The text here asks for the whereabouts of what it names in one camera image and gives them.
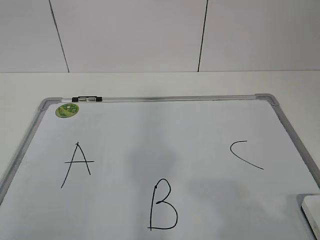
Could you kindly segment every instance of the whiteboard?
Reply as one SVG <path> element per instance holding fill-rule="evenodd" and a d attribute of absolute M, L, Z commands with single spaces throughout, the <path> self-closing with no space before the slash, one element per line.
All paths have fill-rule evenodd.
<path fill-rule="evenodd" d="M 313 239 L 296 196 L 319 188 L 268 101 L 79 102 L 59 118 L 62 104 L 8 188 L 0 239 Z"/>

